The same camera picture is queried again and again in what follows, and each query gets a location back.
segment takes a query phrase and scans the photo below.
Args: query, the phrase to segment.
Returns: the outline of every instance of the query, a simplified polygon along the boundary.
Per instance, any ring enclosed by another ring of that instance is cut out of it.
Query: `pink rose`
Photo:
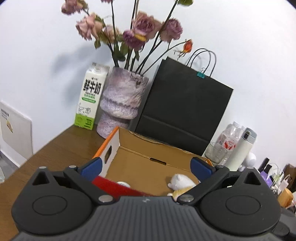
[[[162,32],[160,33],[160,39],[162,41],[170,42],[172,39],[177,40],[181,37],[183,29],[180,22],[177,19],[170,19]]]
[[[118,36],[120,34],[120,31],[118,28],[115,29],[116,31],[116,36]],[[110,43],[114,43],[114,29],[113,29],[113,25],[107,25],[104,29],[104,33],[106,35],[106,37],[109,39]]]
[[[78,3],[77,0],[66,0],[62,5],[62,13],[71,15],[75,12],[80,13],[83,5]]]
[[[76,24],[79,35],[85,40],[92,40],[91,34],[98,39],[98,33],[102,32],[103,24],[96,21],[95,18],[96,14],[92,13],[89,16],[84,16],[84,18]]]
[[[131,49],[135,49],[135,51],[139,51],[145,44],[145,42],[137,39],[131,30],[125,30],[122,37],[126,45],[129,46]]]
[[[133,31],[135,34],[144,36],[146,40],[153,39],[156,33],[161,29],[162,23],[155,20],[153,16],[148,17],[146,13],[139,11],[135,20],[133,20]]]

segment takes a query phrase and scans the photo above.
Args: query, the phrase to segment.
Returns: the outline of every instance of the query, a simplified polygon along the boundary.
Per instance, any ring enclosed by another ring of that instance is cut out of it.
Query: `marbled ceramic vase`
[[[116,126],[128,127],[130,120],[138,115],[148,80],[127,69],[113,67],[100,103],[105,112],[97,127],[100,136],[106,138]]]

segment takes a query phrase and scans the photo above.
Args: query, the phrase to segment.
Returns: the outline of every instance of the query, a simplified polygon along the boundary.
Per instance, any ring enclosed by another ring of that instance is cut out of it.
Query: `thermos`
[[[228,167],[230,171],[237,171],[250,152],[256,137],[257,134],[253,130],[246,128],[224,166]]]

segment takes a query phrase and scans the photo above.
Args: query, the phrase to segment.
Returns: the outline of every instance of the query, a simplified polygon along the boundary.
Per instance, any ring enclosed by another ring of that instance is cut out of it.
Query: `silver bolt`
[[[102,195],[99,197],[100,202],[111,202],[113,201],[113,197],[110,195]]]
[[[192,202],[194,197],[190,194],[183,194],[179,197],[179,200],[182,202]]]

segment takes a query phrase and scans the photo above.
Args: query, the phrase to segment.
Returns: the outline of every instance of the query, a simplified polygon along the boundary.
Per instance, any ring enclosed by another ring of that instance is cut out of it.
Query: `gray floor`
[[[18,168],[16,165],[14,165],[11,161],[4,160],[0,157],[0,166],[2,168],[2,171],[4,173],[5,179],[9,178],[12,173]]]

